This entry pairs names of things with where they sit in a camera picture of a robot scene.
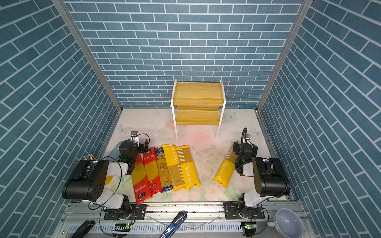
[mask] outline pasta package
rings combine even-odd
[[[168,166],[168,172],[172,180],[173,191],[185,188],[184,178],[182,176],[180,162],[176,153],[175,145],[163,145],[165,161]]]
[[[147,173],[151,194],[161,193],[162,187],[160,185],[159,171],[157,169],[155,148],[150,148],[143,154],[143,164]]]
[[[166,192],[173,189],[171,177],[169,175],[168,167],[165,161],[163,148],[155,148],[157,169],[159,170],[160,184],[162,191]]]
[[[132,184],[134,185],[136,203],[138,205],[152,197],[147,174],[140,154],[138,154],[138,157],[136,158],[135,168],[131,173],[131,179]]]
[[[238,155],[236,155],[233,152],[233,143],[232,143],[232,145],[229,147],[227,153],[225,154],[225,158],[222,161],[222,164],[219,167],[219,170],[218,170],[215,178],[213,179],[213,181],[216,181],[217,183],[222,184],[224,186],[224,188],[226,188],[226,186],[230,180],[230,177],[233,174],[234,163],[235,163],[235,160],[237,159],[237,157],[238,157]]]
[[[176,152],[180,159],[180,168],[185,181],[185,189],[188,191],[193,186],[201,186],[199,176],[189,150],[189,145],[184,145],[176,148]]]

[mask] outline black label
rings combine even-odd
[[[141,194],[138,195],[138,199],[144,197],[146,195],[146,192],[142,192]]]

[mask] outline wooden shelf board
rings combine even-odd
[[[222,106],[224,95],[220,83],[176,83],[173,105]]]
[[[219,125],[219,109],[214,107],[177,106],[178,125]]]

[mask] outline cup handle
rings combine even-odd
[[[277,225],[276,222],[268,222],[268,223],[267,223],[267,226],[268,226],[268,227],[275,227],[276,225]]]

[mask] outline lower shelf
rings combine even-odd
[[[219,125],[219,109],[214,107],[177,106],[178,125]]]

